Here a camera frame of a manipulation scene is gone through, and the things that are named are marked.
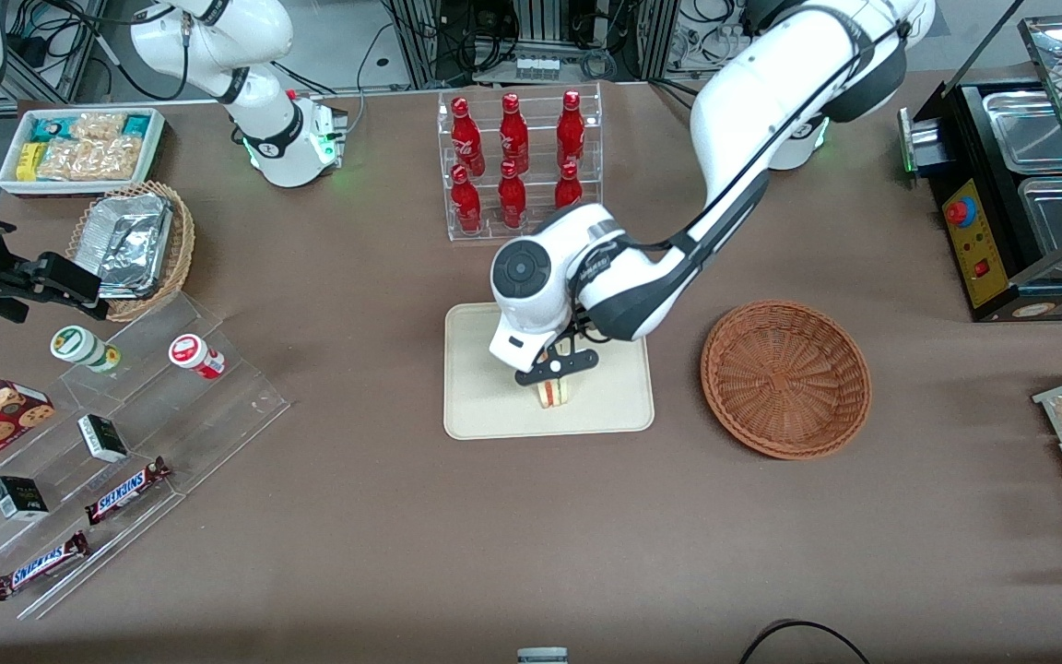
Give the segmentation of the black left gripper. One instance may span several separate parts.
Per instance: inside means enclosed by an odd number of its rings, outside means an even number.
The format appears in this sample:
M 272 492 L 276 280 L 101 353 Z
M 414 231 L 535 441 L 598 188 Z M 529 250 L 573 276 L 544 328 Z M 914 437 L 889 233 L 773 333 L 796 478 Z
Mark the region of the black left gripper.
M 584 373 L 599 363 L 598 353 L 582 351 L 582 341 L 587 340 L 587 323 L 571 323 L 568 336 L 560 335 L 545 346 L 543 358 L 535 361 L 528 371 L 515 371 L 514 381 L 519 386 L 531 386 L 547 381 L 560 381 L 566 375 Z

